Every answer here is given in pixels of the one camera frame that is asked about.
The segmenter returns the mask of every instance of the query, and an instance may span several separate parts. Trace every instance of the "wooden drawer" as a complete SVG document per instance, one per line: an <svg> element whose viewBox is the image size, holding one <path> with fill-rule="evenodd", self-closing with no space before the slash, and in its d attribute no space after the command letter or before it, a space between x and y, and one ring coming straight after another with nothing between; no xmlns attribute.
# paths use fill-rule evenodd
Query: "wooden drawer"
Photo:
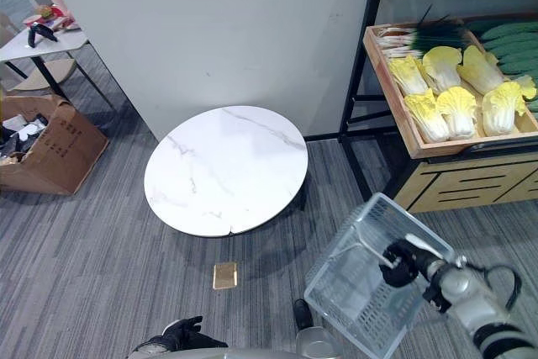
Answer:
<svg viewBox="0 0 538 359"><path fill-rule="evenodd" d="M538 198L538 153L422 162L395 201L409 212L428 212L532 198Z"/></svg>

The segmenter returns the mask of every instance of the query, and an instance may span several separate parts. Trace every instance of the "white marble tabletop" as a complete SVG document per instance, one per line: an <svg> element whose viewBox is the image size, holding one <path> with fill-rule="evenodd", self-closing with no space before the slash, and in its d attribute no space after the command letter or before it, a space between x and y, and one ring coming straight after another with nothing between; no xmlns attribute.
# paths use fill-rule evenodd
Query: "white marble tabletop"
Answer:
<svg viewBox="0 0 538 359"><path fill-rule="evenodd" d="M61 30L54 33L58 42L48 40L37 34L35 36L35 48L32 48L28 45L28 30L23 29L0 48L0 62L54 54L55 52L65 52L67 50L78 50L87 43L87 37L81 29Z"/></svg>
<svg viewBox="0 0 538 359"><path fill-rule="evenodd" d="M283 210L301 188L308 152L298 129L268 109L217 108L176 127L145 169L156 215L191 235L252 229Z"/></svg>

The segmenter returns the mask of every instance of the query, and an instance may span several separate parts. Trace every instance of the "cucumber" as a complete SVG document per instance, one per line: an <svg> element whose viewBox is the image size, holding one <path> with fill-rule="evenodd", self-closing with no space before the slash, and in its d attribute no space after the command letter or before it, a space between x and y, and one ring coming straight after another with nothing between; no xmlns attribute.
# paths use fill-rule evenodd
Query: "cucumber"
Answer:
<svg viewBox="0 0 538 359"><path fill-rule="evenodd" d="M531 40L538 40L538 33L518 33L512 35L505 35L504 37L499 37L495 40L484 42L483 45L486 50L491 50L492 48L511 44L512 42Z"/></svg>
<svg viewBox="0 0 538 359"><path fill-rule="evenodd" d="M522 71L533 71L538 69L538 59L523 59L517 62L510 62L499 66L505 75L517 75Z"/></svg>
<svg viewBox="0 0 538 359"><path fill-rule="evenodd" d="M538 31L538 21L529 21L525 23L501 24L489 29L482 34L482 40L493 40L504 37L505 35L523 33L525 31Z"/></svg>
<svg viewBox="0 0 538 359"><path fill-rule="evenodd" d="M504 56L522 52L524 50L538 49L538 40L513 42L511 44L498 46L489 50L497 59L502 59Z"/></svg>
<svg viewBox="0 0 538 359"><path fill-rule="evenodd" d="M538 59L538 49L535 50L523 50L521 52L515 52L514 54L509 54L503 56L499 63L504 65L511 62L519 62L527 59Z"/></svg>
<svg viewBox="0 0 538 359"><path fill-rule="evenodd" d="M467 29L470 29L473 33L481 35L485 31L488 31L489 29L497 27L501 24L520 23L523 21L524 20L518 20L513 18L486 18L474 21L467 21L465 23L465 27Z"/></svg>

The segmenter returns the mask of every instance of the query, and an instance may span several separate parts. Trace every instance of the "wooden crate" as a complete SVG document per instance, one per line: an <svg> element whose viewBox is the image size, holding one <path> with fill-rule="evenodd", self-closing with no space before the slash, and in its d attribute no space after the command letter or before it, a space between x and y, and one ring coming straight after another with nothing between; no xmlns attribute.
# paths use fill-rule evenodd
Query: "wooden crate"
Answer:
<svg viewBox="0 0 538 359"><path fill-rule="evenodd" d="M394 200L409 212L538 198L538 152L467 161L421 162Z"/></svg>
<svg viewBox="0 0 538 359"><path fill-rule="evenodd" d="M377 34L387 27L413 27L414 24L384 24L367 27L364 34L364 46L367 50L367 54L370 57L374 71L377 74L377 79L381 83L383 93L387 99L388 106L390 107L398 130L402 135L405 146L408 153L413 159L423 157L435 157L435 156L448 156L459 153L471 145L478 143L488 143L495 140L512 140L522 139L531 136L538 136L538 123L536 122L532 113L527 109L523 116L516 114L515 128L510 135L501 136L486 136L482 128L482 98L483 96L476 92L469 84L463 82L462 85L472 92L477 99L477 133L471 139L466 140L449 140L447 142L439 143L425 143L419 134L415 122L413 121L411 114L404 104L404 96L398 88L398 84L393 79L393 75L388 69L387 58L382 53L382 49L376 42ZM465 36L475 45L483 50L483 47L474 37L474 35L467 31Z"/></svg>

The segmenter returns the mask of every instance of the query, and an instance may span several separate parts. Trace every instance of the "wall baseboard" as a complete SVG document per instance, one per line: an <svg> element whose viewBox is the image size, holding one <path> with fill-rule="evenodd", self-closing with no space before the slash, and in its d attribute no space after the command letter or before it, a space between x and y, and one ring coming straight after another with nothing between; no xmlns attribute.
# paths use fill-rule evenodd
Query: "wall baseboard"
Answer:
<svg viewBox="0 0 538 359"><path fill-rule="evenodd" d="M327 139L337 139L338 138L338 132L334 132L332 134L320 134L320 135L310 135L310 136L304 136L305 142L314 142L316 140L327 140Z"/></svg>

